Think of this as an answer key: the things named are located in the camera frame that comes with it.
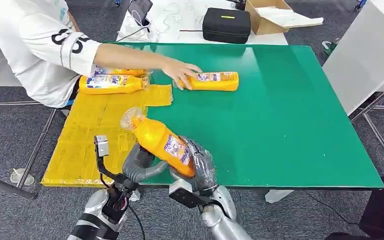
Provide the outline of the person's hand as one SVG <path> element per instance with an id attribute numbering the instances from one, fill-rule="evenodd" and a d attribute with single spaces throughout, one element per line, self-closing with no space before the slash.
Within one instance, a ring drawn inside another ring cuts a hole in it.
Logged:
<path id="1" fill-rule="evenodd" d="M 164 59 L 160 68 L 167 76 L 172 78 L 175 86 L 180 90 L 183 90 L 184 88 L 192 90 L 188 77 L 197 78 L 197 73 L 202 72 L 202 70 L 196 65 L 185 63 L 173 58 Z"/>

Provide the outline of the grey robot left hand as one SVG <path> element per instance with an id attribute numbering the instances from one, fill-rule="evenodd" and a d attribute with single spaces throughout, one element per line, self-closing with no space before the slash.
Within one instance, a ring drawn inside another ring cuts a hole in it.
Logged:
<path id="1" fill-rule="evenodd" d="M 153 165 L 155 156 L 136 143 L 122 165 L 122 173 L 135 183 L 141 183 L 161 174 L 168 166 L 166 161 Z"/>

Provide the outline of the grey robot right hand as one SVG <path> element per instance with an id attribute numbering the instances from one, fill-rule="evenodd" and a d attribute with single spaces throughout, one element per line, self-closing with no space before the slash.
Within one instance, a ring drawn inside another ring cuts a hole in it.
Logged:
<path id="1" fill-rule="evenodd" d="M 180 136 L 180 139 L 188 147 L 190 163 L 194 168 L 194 176 L 182 175 L 171 166 L 169 167 L 170 175 L 174 180 L 183 179 L 190 183 L 193 192 L 199 191 L 201 196 L 210 197 L 219 186 L 212 154 L 198 142 L 188 137 Z"/>

